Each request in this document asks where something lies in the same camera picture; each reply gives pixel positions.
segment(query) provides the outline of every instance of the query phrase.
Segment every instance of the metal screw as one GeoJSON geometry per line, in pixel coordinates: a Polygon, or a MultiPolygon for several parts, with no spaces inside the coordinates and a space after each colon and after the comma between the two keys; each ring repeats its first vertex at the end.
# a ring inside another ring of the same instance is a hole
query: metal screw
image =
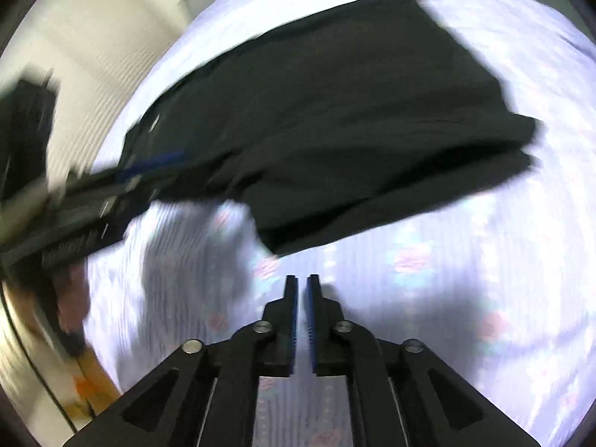
{"type": "Polygon", "coordinates": [[[424,349],[424,343],[418,340],[405,340],[403,345],[406,347],[406,351],[410,353],[419,353],[424,349]]]}
{"type": "Polygon", "coordinates": [[[104,201],[104,206],[101,208],[101,212],[99,212],[99,216],[103,217],[107,215],[111,210],[114,208],[114,203],[116,202],[116,197],[109,197],[107,200],[104,201]]]}
{"type": "Polygon", "coordinates": [[[336,324],[336,331],[338,333],[349,333],[354,325],[349,321],[340,321],[336,324]]]}
{"type": "Polygon", "coordinates": [[[269,321],[257,321],[253,325],[253,330],[256,333],[269,333],[273,329],[273,326],[269,321]]]}
{"type": "Polygon", "coordinates": [[[139,183],[141,183],[141,175],[137,174],[126,182],[126,187],[124,189],[126,192],[133,191],[133,189],[135,189],[139,183]]]}
{"type": "Polygon", "coordinates": [[[151,125],[149,132],[153,131],[153,128],[155,127],[155,125],[157,124],[158,121],[159,121],[159,114],[157,114],[155,121],[153,121],[153,124],[151,125]]]}
{"type": "Polygon", "coordinates": [[[130,158],[128,158],[128,161],[126,161],[126,166],[124,166],[124,168],[130,168],[130,166],[132,166],[132,164],[135,162],[136,159],[136,155],[133,154],[130,158]]]}
{"type": "Polygon", "coordinates": [[[201,349],[203,349],[203,343],[199,340],[188,340],[183,344],[183,351],[189,355],[198,353],[201,349]]]}

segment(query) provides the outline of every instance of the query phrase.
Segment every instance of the black garment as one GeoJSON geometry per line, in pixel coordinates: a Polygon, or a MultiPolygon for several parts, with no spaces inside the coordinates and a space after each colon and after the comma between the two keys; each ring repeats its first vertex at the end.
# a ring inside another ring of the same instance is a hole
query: black garment
{"type": "Polygon", "coordinates": [[[534,131],[415,0],[361,0],[186,76],[129,132],[121,164],[197,156],[169,196],[247,203],[287,254],[496,186],[529,167],[534,131]]]}

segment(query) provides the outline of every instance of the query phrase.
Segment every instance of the white bedding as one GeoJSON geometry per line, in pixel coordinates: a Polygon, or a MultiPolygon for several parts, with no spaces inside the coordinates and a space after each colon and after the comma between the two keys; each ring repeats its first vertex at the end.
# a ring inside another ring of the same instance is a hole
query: white bedding
{"type": "MultiPolygon", "coordinates": [[[[182,76],[269,29],[354,0],[218,0],[139,86],[95,168],[182,76]]],[[[418,337],[542,446],[560,446],[596,384],[596,48],[534,0],[418,0],[543,121],[534,170],[437,212],[279,260],[236,204],[153,204],[126,241],[91,257],[86,334],[128,389],[185,339],[225,339],[319,273],[350,318],[392,341],[418,337]]],[[[349,446],[342,379],[263,379],[254,445],[349,446]]]]}

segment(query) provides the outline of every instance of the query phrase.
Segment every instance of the cable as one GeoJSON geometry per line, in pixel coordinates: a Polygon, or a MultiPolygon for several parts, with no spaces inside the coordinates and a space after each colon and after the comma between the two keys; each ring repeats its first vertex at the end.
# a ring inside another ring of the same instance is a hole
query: cable
{"type": "Polygon", "coordinates": [[[23,352],[23,355],[25,355],[25,359],[27,360],[27,363],[29,363],[29,366],[34,371],[34,374],[37,377],[37,379],[39,380],[39,382],[41,383],[41,386],[44,387],[44,390],[46,391],[46,393],[48,394],[48,396],[50,397],[50,399],[52,400],[52,402],[54,403],[54,405],[56,406],[56,408],[59,410],[59,412],[61,413],[61,415],[64,417],[64,420],[69,425],[70,430],[72,430],[73,434],[77,433],[78,430],[75,427],[75,424],[70,419],[70,417],[66,413],[66,410],[64,410],[64,408],[62,407],[62,405],[60,404],[60,402],[56,398],[56,395],[54,395],[54,393],[52,392],[52,390],[50,390],[50,387],[48,386],[48,384],[44,380],[44,377],[41,376],[41,373],[39,372],[39,370],[35,366],[33,360],[31,360],[31,357],[29,356],[27,350],[25,349],[25,345],[23,345],[23,341],[21,340],[21,337],[19,335],[19,332],[17,331],[17,328],[14,325],[13,318],[10,315],[10,311],[8,310],[8,304],[6,302],[6,297],[5,297],[5,294],[4,294],[4,287],[2,286],[1,283],[0,283],[0,289],[2,289],[0,291],[0,300],[2,301],[2,308],[4,309],[4,313],[6,314],[6,318],[8,319],[8,325],[10,326],[10,329],[13,331],[14,338],[17,340],[17,343],[19,343],[19,348],[23,352]]]}
{"type": "MultiPolygon", "coordinates": [[[[85,374],[85,370],[83,370],[83,367],[80,365],[79,358],[76,359],[76,363],[79,366],[79,370],[80,370],[81,374],[83,375],[83,378],[86,379],[87,381],[89,381],[89,379],[87,378],[87,375],[85,374]]],[[[91,406],[91,402],[89,400],[85,400],[85,402],[87,404],[89,416],[90,416],[91,420],[94,420],[95,417],[97,417],[97,415],[95,414],[95,410],[93,410],[93,407],[91,406]]]]}

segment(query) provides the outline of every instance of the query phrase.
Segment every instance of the dark green fabric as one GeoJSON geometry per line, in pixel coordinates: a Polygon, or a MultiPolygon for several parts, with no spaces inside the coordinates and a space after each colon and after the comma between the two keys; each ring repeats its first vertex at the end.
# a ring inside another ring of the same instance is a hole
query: dark green fabric
{"type": "Polygon", "coordinates": [[[121,163],[202,163],[162,195],[247,203],[278,254],[329,243],[526,170],[535,122],[415,0],[288,23],[195,70],[133,128],[121,163]]]}

